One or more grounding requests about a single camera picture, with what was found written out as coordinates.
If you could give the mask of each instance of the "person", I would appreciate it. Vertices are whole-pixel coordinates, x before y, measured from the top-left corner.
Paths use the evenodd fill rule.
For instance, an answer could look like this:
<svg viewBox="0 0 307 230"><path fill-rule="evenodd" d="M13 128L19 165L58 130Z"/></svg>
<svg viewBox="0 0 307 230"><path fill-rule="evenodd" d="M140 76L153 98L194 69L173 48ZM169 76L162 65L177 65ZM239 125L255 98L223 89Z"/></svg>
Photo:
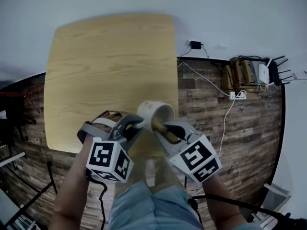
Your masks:
<svg viewBox="0 0 307 230"><path fill-rule="evenodd" d="M113 121L119 115L106 113ZM104 125L96 125L110 132ZM87 135L80 153L69 170L57 194L50 230L77 230L86 204L89 180L86 162L93 137ZM155 186L146 185L146 161L134 159L134 167L128 181L116 183L114 201L109 216L110 230L201 230L196 212L188 204L190 198L175 172L164 158L154 159ZM205 194L232 199L220 177L215 174L203 183ZM260 230L259 225L247 223L237 206L215 200L207 200L210 216L218 230Z"/></svg>

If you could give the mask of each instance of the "fiducial marker cube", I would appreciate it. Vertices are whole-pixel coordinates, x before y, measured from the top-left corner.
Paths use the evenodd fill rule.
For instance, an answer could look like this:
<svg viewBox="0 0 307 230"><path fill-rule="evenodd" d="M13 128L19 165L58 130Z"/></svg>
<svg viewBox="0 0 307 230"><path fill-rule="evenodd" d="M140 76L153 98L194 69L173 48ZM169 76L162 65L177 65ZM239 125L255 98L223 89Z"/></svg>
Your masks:
<svg viewBox="0 0 307 230"><path fill-rule="evenodd" d="M133 168L133 162L117 141L93 138L86 167L101 179L125 183Z"/></svg>
<svg viewBox="0 0 307 230"><path fill-rule="evenodd" d="M169 161L198 184L217 173L222 167L212 144L205 135L189 144Z"/></svg>

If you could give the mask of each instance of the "table top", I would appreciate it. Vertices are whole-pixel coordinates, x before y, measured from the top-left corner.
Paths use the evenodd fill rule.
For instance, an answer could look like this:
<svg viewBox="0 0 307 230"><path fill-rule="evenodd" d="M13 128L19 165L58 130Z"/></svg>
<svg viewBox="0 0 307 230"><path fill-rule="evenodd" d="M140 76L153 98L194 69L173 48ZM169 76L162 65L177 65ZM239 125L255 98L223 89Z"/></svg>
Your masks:
<svg viewBox="0 0 307 230"><path fill-rule="evenodd" d="M100 17L56 30L47 63L44 112L50 149L78 153L76 133L105 110L135 114L147 100L178 110L172 17L127 14ZM130 156L161 156L143 131Z"/></svg>

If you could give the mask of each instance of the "white wall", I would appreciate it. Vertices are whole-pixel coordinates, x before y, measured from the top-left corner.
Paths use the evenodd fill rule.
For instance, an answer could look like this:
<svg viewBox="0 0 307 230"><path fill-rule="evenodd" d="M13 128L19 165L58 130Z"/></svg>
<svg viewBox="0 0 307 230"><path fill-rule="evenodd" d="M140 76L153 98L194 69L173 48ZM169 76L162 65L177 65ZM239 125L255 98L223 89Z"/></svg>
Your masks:
<svg viewBox="0 0 307 230"><path fill-rule="evenodd" d="M283 147L273 183L292 192L285 213L307 219L307 84L286 86Z"/></svg>
<svg viewBox="0 0 307 230"><path fill-rule="evenodd" d="M194 39L210 58L285 54L304 67L306 7L307 0L0 0L0 81L44 72L58 26L131 12L173 15L178 55ZM218 44L228 48L215 49ZM205 57L203 50L189 55Z"/></svg>

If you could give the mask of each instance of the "power strip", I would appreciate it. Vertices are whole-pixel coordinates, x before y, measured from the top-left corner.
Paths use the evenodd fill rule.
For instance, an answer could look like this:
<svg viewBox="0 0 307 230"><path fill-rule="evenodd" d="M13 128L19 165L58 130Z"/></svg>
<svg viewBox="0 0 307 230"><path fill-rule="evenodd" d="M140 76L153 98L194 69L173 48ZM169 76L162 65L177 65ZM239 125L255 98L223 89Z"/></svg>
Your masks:
<svg viewBox="0 0 307 230"><path fill-rule="evenodd" d="M235 97L236 97L236 92L231 91L231 92L229 93L229 95L230 95L230 96L229 96L229 99L230 99L230 100L234 100ZM236 100L246 100L246 92L245 92L245 91L241 92L241 93L237 96Z"/></svg>

